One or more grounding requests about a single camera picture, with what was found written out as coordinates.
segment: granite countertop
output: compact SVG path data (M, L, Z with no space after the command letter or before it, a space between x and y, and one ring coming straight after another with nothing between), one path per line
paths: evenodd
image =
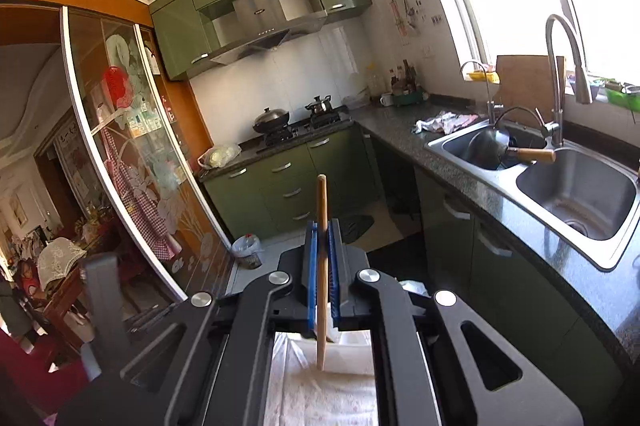
M640 354L640 229L613 271L598 270L536 218L426 147L442 134L411 133L416 120L433 117L444 108L465 113L425 102L405 107L367 106L351 111L351 118L461 195L489 228L503 235L506 229L509 241L521 245L518 252L564 295L618 364L630 368Z
M300 144L304 144L306 142L321 138L325 135L331 135L331 133L344 130L351 125L353 125L353 120L341 120L340 122L336 122L329 126L310 131L309 133L305 133L304 135L301 135L299 137L284 141L281 144L274 145L270 148L262 149L261 151L260 144L262 142L262 139L252 139L250 141L247 141L246 143L240 144L240 147L242 148L241 154L239 154L238 157L229 162L229 164L227 164L223 168L216 168L214 170L203 169L196 175L196 177L201 182L214 179L215 177L219 177L220 175L224 175L225 173L230 173L231 171L237 170L239 168L244 168L249 164L253 164L254 162L260 161L267 157L271 157L278 153L282 153L283 151L290 150L292 148L295 148L296 146L300 146Z

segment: checkered apron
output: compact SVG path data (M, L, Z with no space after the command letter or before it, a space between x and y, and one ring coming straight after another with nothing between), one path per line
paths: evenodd
M153 201L141 189L135 192L131 184L129 171L126 164L118 157L113 136L106 128L100 130L102 142L107 153L104 165L109 172L111 182L116 188L122 203L127 208L129 216L133 220L147 245L160 261L171 260L175 253L167 241L167 229L164 220L158 215L158 208Z

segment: sink drain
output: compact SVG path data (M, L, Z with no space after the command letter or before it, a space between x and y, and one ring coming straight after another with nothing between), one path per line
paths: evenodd
M587 238L589 237L589 233L587 232L587 228L584 226L583 223L580 223L579 221L575 221L575 220L565 220L564 222L569 227L574 229L574 231L579 232L582 236L586 236Z

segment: drawer handle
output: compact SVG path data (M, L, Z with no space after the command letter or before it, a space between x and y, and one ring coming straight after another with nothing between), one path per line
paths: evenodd
M292 220L298 221L298 220L303 220L305 219L307 216L309 216L311 214L311 211L307 211L304 215L299 215L299 216L294 216L293 218L291 218Z
M324 146L328 142L329 142L329 137L327 137L326 139L321 140L320 142L316 142L315 144L311 144L309 147L310 148L319 148L320 146Z
M229 178L230 179L234 179L236 177L239 177L243 173L246 173L246 168L242 168L240 171L238 171L238 173L233 173L233 174L229 175Z
M204 59L207 56L209 56L209 54L202 54L201 56L198 56L195 59L191 59L191 64L196 64L197 61Z
M494 245L482 230L478 230L478 241L496 256L510 258L513 254L509 249L503 249L502 247Z
M299 195L300 193L302 193L302 187L299 187L298 189L296 189L295 191L292 191L290 193L285 193L282 198L283 199L290 199L291 197L295 197L296 195Z
M291 163L287 162L284 166L280 166L279 168L273 168L273 170L271 170L271 173L280 173L281 171L284 171L287 168L291 167Z
M464 211L456 211L453 207L449 205L447 199L442 199L442 206L445 208L446 212L449 213L453 218L458 220L471 220L471 213L465 213Z

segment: range hood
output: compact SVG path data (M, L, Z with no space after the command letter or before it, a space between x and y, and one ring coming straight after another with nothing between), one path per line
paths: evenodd
M275 48L286 41L317 32L326 21L325 10L288 20L280 0L234 0L233 10L244 37L203 54L193 61L188 78L220 64Z

